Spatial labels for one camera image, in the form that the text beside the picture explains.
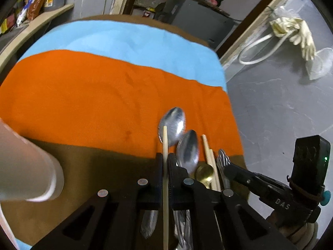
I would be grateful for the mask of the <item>person's right hand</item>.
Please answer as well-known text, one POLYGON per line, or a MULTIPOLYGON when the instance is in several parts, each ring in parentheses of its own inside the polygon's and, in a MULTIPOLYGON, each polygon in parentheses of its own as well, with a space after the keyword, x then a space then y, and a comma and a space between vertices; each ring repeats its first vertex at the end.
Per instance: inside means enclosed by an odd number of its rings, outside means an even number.
POLYGON ((282 226, 279 214, 274 210, 266 220, 272 224, 297 249, 313 249, 318 242, 318 223, 303 226, 282 226))

